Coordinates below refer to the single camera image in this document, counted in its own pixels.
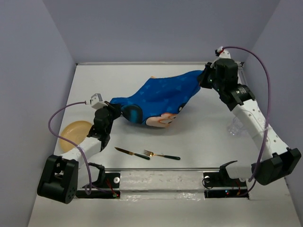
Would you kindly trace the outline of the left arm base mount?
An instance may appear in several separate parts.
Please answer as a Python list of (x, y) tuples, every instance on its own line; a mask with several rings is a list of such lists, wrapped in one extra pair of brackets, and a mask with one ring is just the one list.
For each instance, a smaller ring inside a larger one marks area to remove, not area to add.
[(86, 167), (79, 170), (78, 189), (75, 194), (77, 199), (120, 199), (120, 173), (106, 171), (103, 165), (89, 163), (92, 175), (92, 192), (85, 192), (85, 185), (88, 185), (89, 179)]

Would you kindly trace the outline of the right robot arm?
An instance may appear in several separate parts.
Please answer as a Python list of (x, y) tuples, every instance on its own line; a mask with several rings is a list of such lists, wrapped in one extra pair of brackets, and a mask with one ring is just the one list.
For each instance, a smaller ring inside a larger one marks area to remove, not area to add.
[(268, 185), (290, 175), (302, 155), (297, 148), (283, 142), (258, 107), (254, 94), (248, 86), (238, 83), (238, 65), (232, 59), (208, 62), (198, 77), (200, 86), (214, 89), (220, 100), (240, 120), (262, 156), (253, 164), (231, 161), (220, 166), (218, 180), (230, 185), (235, 179), (255, 179)]

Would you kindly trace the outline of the blue cartoon placemat cloth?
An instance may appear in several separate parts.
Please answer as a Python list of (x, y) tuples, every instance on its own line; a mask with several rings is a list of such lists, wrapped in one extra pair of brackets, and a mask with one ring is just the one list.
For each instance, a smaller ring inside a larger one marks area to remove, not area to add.
[(166, 128), (199, 90), (201, 70), (167, 78), (149, 78), (132, 96), (115, 97), (110, 103), (121, 106), (128, 121)]

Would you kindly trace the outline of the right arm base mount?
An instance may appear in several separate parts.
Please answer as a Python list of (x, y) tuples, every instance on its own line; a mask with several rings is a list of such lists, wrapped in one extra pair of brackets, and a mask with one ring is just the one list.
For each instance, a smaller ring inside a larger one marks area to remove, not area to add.
[(225, 163), (217, 172), (203, 173), (202, 185), (206, 199), (249, 198), (246, 182), (229, 177), (226, 167), (236, 161)]

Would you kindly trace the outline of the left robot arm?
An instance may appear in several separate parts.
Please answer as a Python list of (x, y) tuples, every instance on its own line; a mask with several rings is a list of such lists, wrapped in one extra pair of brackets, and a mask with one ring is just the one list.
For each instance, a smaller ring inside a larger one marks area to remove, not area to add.
[(68, 204), (76, 196), (78, 188), (87, 195), (106, 180), (102, 165), (88, 162), (101, 152), (110, 140), (113, 121), (121, 116), (121, 105), (105, 102), (95, 111), (94, 123), (80, 144), (61, 156), (50, 155), (45, 162), (37, 187), (37, 195)]

